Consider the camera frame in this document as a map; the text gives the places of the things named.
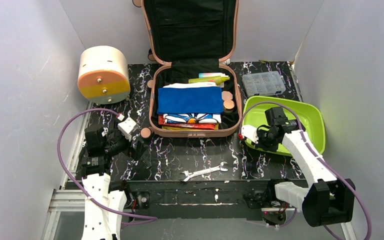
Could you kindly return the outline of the green plastic tray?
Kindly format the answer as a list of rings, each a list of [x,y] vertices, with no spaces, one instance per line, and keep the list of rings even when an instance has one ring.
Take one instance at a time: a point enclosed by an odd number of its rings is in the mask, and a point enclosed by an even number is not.
[[[309,103],[270,96],[252,96],[248,98],[244,105],[243,111],[246,112],[248,109],[250,111],[243,117],[242,125],[251,125],[255,128],[267,125],[265,111],[276,107],[275,104],[269,102],[275,102],[291,109],[298,116],[315,149],[320,154],[325,151],[326,131],[324,120],[319,109]]]

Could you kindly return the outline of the white printed garment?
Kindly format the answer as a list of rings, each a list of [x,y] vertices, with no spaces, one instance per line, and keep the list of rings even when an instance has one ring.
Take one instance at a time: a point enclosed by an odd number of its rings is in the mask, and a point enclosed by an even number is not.
[[[198,83],[173,83],[161,88],[200,88],[200,87],[219,87],[214,82]],[[158,114],[164,117],[164,122],[169,124],[220,124],[222,122],[221,113],[183,113],[183,114]]]

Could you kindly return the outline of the blue cloth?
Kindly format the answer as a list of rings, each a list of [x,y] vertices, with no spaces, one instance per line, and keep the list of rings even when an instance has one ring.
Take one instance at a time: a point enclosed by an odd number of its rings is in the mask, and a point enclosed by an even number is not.
[[[158,90],[157,105],[158,114],[220,114],[224,110],[218,86],[163,87]]]

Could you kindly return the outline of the pink hard-shell suitcase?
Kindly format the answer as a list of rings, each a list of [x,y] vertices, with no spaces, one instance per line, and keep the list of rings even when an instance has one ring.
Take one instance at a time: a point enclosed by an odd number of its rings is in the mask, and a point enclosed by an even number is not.
[[[237,0],[143,0],[152,54],[160,64],[150,81],[150,129],[161,137],[218,138],[233,134],[241,122],[242,99],[235,72],[226,64],[236,47]],[[185,84],[200,73],[229,77],[223,90],[232,94],[234,109],[221,113],[218,129],[165,129],[159,123],[158,91]]]

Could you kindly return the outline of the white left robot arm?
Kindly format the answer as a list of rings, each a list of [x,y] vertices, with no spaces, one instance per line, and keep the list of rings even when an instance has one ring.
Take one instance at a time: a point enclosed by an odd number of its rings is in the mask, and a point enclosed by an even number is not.
[[[138,198],[126,181],[111,183],[113,157],[124,153],[140,159],[143,144],[132,145],[137,123],[128,119],[110,130],[92,125],[85,129],[85,146],[78,156],[81,164],[81,183],[86,195],[84,200],[83,240],[119,240],[124,208],[135,213]]]

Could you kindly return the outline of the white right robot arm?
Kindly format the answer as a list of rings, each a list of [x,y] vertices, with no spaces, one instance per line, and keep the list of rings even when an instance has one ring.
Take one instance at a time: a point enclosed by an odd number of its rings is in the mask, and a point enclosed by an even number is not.
[[[311,227],[347,223],[354,213],[355,189],[350,179],[341,181],[325,165],[305,131],[296,119],[288,119],[280,106],[265,111],[266,125],[256,130],[257,146],[276,151],[283,145],[305,176],[308,187],[300,187],[291,180],[271,180],[265,200],[288,203],[303,213]]]

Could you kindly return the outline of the silver open-end wrench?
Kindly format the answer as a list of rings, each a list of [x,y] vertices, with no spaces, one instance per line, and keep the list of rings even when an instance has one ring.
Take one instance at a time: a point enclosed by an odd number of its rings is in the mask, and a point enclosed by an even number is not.
[[[182,174],[184,175],[184,178],[181,179],[181,182],[188,182],[190,179],[195,178],[200,175],[205,175],[213,172],[227,172],[229,170],[229,164],[227,162],[221,162],[219,165],[194,171],[194,172],[189,172],[189,171],[183,171]]]

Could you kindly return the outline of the black spring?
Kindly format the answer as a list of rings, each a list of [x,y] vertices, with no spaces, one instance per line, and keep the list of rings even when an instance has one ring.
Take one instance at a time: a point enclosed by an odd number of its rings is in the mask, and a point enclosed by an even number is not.
[[[142,156],[140,160],[142,161],[142,163],[145,165],[147,169],[150,169],[152,167],[152,162],[149,156]]]

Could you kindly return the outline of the round copper compact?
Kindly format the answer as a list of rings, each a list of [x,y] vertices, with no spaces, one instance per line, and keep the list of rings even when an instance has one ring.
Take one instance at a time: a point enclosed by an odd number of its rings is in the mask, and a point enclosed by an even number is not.
[[[228,113],[232,113],[234,110],[235,110],[235,102],[233,100],[224,100],[223,101],[223,112],[228,114]]]

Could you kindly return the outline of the clear plastic screw box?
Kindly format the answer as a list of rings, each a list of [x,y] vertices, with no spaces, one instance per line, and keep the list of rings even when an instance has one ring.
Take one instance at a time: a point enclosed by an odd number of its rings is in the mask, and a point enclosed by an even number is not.
[[[248,97],[277,96],[286,90],[284,78],[278,71],[244,74],[242,83]]]

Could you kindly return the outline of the cream cylindrical drum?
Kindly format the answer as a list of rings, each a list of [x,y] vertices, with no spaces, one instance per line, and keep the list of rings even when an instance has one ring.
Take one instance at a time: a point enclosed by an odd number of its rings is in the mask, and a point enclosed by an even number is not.
[[[124,101],[131,93],[125,55],[108,45],[84,50],[80,56],[77,87],[83,97],[96,105]]]

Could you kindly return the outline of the teal pink tube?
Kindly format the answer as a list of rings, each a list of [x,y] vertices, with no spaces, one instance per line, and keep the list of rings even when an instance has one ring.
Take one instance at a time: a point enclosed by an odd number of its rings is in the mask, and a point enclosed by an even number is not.
[[[221,72],[208,72],[208,73],[199,73],[199,78],[208,78],[208,77],[228,77],[228,75]]]

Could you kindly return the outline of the aluminium frame rail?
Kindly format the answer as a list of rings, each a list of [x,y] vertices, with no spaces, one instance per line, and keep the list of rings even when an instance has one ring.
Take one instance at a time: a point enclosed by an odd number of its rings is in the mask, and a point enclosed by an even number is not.
[[[122,122],[125,120],[128,116],[123,116],[121,113],[117,113],[113,110],[105,109],[105,108],[97,108],[98,112],[106,112],[110,114],[114,114],[115,116],[115,123],[114,127],[117,126],[118,123]],[[86,144],[85,140],[85,132],[83,133],[84,136],[84,142],[83,146],[78,150],[78,164],[80,164],[79,161],[79,154],[82,150],[82,148]],[[57,215],[59,215],[61,212],[83,212],[84,213],[84,219],[85,219],[85,198],[86,194],[84,193],[84,188],[82,185],[82,180],[81,176],[80,179],[77,179],[75,176],[75,172],[69,169],[69,167],[61,160],[60,164],[66,173],[66,176],[68,177],[69,180],[72,181],[72,183],[77,187],[77,189],[62,189],[62,190],[57,190],[50,202],[49,209],[51,211],[52,218],[55,219]],[[134,214],[132,213],[126,213],[124,211],[121,211],[120,214],[122,215],[122,221],[123,217],[134,217]],[[83,234],[83,228],[84,228],[84,219],[83,219],[83,225],[82,225],[82,234]]]

